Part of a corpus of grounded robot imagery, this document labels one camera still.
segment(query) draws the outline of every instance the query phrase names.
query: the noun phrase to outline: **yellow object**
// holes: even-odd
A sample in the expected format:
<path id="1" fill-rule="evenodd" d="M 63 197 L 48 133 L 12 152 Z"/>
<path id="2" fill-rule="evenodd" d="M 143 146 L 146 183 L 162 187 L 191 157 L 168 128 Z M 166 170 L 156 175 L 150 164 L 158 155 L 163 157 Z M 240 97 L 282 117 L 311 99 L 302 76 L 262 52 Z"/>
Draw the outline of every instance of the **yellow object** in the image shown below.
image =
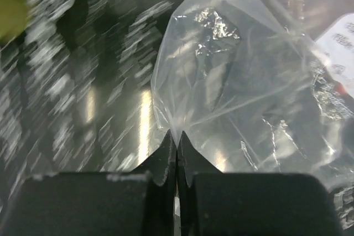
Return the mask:
<path id="1" fill-rule="evenodd" d="M 26 0 L 0 0 L 0 41 L 10 41 L 21 34 L 27 14 Z"/>

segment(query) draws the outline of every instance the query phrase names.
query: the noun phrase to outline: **plastic bag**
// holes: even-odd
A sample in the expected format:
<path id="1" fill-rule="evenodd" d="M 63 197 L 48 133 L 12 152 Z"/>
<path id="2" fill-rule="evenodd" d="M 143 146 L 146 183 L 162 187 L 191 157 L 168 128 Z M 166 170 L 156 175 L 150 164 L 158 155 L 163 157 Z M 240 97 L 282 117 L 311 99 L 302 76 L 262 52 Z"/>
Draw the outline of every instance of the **plastic bag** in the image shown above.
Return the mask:
<path id="1" fill-rule="evenodd" d="M 354 97 L 354 0 L 277 0 L 296 20 L 297 28 L 328 55 L 323 60 L 331 77 Z"/>
<path id="2" fill-rule="evenodd" d="M 155 116 L 222 171 L 305 172 L 332 190 L 354 177 L 353 99 L 280 2 L 185 0 L 155 66 Z"/>

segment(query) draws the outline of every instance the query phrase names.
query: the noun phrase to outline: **clear plastic bag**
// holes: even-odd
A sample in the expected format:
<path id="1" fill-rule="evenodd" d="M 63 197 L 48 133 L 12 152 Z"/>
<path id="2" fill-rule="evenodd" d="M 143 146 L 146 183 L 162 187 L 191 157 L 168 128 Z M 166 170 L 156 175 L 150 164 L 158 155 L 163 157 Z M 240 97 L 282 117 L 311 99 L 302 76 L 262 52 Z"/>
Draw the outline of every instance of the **clear plastic bag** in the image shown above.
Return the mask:
<path id="1" fill-rule="evenodd" d="M 155 116 L 222 171 L 305 172 L 332 190 L 354 180 L 353 98 L 282 1 L 185 0 L 155 66 Z"/>

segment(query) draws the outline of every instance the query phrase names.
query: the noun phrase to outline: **metal surface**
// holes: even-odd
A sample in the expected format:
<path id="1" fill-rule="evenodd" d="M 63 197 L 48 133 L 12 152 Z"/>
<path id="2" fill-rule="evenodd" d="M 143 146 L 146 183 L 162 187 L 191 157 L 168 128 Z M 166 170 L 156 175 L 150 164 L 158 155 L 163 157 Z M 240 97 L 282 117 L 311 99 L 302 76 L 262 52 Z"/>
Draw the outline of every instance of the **metal surface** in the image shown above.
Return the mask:
<path id="1" fill-rule="evenodd" d="M 1 46 L 0 213 L 28 175 L 130 171 L 161 143 L 150 77 L 182 0 L 31 0 Z"/>

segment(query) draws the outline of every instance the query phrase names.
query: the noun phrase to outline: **sticker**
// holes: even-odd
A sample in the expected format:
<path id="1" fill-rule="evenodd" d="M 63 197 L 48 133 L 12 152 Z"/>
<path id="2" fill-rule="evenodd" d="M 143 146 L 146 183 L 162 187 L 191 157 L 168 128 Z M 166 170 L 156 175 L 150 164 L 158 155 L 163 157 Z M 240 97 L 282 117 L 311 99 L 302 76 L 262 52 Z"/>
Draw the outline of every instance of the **sticker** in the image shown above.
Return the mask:
<path id="1" fill-rule="evenodd" d="M 328 72 L 354 98 L 354 13 L 344 15 L 317 40 L 329 57 Z"/>

